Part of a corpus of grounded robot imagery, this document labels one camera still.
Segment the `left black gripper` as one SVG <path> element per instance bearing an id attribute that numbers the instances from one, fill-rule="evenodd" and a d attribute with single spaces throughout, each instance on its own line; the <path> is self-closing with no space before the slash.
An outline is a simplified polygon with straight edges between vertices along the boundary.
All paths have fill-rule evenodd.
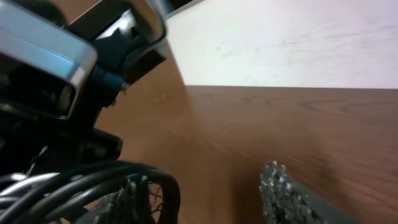
<path id="1" fill-rule="evenodd" d="M 123 89 L 123 77 L 94 73 L 68 119 L 13 111 L 1 103 L 1 174 L 63 172 L 102 160 L 116 160 L 123 140 L 95 128 L 101 110 Z"/>

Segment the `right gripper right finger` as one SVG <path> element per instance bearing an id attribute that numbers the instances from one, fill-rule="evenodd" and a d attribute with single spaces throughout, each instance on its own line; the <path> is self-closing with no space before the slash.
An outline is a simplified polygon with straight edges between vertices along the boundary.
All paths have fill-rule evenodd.
<path id="1" fill-rule="evenodd" d="M 291 177 L 284 165 L 267 162 L 260 175 L 262 212 L 272 224 L 360 224 Z"/>

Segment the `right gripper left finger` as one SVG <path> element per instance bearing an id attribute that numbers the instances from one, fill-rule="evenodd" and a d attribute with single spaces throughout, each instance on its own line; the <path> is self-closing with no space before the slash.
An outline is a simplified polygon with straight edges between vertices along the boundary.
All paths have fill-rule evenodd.
<path id="1" fill-rule="evenodd" d="M 73 223 L 162 222 L 162 186 L 147 175 L 117 177 L 73 197 L 78 212 L 91 203 Z"/>

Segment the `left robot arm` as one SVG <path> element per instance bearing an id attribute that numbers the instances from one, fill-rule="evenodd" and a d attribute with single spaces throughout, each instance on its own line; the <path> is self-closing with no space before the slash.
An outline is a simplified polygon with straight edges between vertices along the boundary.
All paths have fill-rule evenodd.
<path id="1" fill-rule="evenodd" d="M 101 110 L 167 58 L 177 1 L 99 1 L 74 21 L 50 1 L 1 2 L 1 174 L 117 159 Z"/>

